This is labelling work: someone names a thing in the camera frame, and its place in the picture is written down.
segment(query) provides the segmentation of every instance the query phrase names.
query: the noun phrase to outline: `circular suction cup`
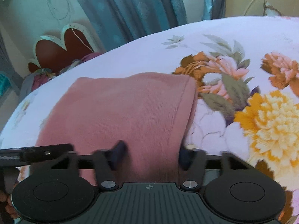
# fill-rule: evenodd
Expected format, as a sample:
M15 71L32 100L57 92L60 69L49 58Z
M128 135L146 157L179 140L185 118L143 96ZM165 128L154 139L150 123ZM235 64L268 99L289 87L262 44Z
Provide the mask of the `circular suction cup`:
M63 169L26 178L11 196L20 216L36 223L61 222L78 216L93 198L93 187L87 180Z
M226 219L258 223L276 218L286 195L277 182L256 170L232 170L206 186L204 199Z

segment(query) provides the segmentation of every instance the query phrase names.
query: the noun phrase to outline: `heart-shaped decoration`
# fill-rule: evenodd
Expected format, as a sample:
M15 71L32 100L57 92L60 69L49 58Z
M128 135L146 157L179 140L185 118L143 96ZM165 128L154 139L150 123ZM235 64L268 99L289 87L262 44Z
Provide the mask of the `heart-shaped decoration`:
M34 44L35 59L30 60L28 68L34 72L39 68L49 68L52 72L59 72L76 59L100 52L92 35L86 27L72 23L62 28L61 39L51 36L40 36Z

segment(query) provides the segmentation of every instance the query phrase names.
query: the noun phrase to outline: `pink fabric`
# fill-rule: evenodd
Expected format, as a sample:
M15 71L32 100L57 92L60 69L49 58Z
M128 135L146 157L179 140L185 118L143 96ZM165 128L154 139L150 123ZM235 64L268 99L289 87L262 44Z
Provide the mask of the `pink fabric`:
M177 181L179 148L196 102L195 80L186 75L79 78L53 108L37 146L71 143L85 155L122 139L128 155L115 172L120 183ZM81 176L95 184L93 171Z
M41 85L47 83L49 81L48 76L45 73L36 75L34 77L34 81L31 87L31 91L34 91L35 89L39 88Z
M99 56L101 54L102 53L100 53L100 52L95 52L95 53L88 54L88 55L84 56L81 59L81 61L86 62L86 61L91 60L91 59L93 59L93 58L95 58L95 57L97 57L97 56Z

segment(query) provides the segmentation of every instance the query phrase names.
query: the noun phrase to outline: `metal screw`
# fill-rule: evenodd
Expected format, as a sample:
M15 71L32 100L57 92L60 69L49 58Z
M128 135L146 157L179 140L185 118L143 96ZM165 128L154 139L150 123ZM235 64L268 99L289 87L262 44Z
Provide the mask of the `metal screw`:
M197 185L198 184L192 180L187 180L183 183L183 186L185 186L186 188L189 188L189 189L195 188Z
M109 189L109 188L113 188L114 186L116 186L116 183L114 181L107 180L107 181L102 182L101 186L106 189Z

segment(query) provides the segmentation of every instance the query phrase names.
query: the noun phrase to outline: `hand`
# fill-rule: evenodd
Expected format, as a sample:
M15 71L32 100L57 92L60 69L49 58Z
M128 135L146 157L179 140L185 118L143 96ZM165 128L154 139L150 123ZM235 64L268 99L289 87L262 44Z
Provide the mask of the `hand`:
M0 202L5 202L5 201L7 201L8 203L8 205L5 207L5 210L7 211L8 214L10 214L11 218L17 219L19 216L11 202L11 195L7 197L7 195L0 190Z

